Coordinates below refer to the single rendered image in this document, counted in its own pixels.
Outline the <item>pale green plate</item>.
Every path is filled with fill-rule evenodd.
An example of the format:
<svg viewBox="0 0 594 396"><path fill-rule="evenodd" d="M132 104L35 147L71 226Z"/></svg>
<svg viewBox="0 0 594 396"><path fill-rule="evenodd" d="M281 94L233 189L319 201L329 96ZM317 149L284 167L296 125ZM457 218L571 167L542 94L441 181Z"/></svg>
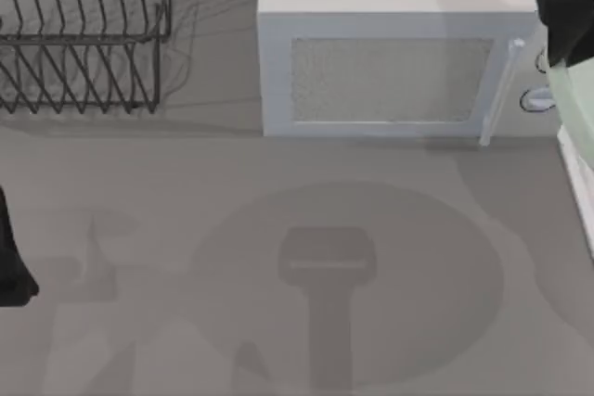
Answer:
<svg viewBox="0 0 594 396"><path fill-rule="evenodd" d="M561 119L562 160L594 259L594 58L572 67L562 62L547 74Z"/></svg>

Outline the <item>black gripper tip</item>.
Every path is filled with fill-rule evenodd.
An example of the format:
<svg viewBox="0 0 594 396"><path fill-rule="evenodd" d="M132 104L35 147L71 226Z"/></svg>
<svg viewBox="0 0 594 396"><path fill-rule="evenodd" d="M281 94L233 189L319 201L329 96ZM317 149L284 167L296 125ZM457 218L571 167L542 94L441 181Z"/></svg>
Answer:
<svg viewBox="0 0 594 396"><path fill-rule="evenodd" d="M6 194L0 186L0 308L24 307L39 291L38 283L19 253Z"/></svg>

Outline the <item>microwave door with window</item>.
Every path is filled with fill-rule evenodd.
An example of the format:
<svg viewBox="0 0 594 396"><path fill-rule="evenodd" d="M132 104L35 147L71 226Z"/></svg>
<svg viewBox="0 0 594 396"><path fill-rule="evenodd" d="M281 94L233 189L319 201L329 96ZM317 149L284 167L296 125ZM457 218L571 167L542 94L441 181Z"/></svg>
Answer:
<svg viewBox="0 0 594 396"><path fill-rule="evenodd" d="M500 12L262 13L264 133L476 137L513 35Z"/></svg>

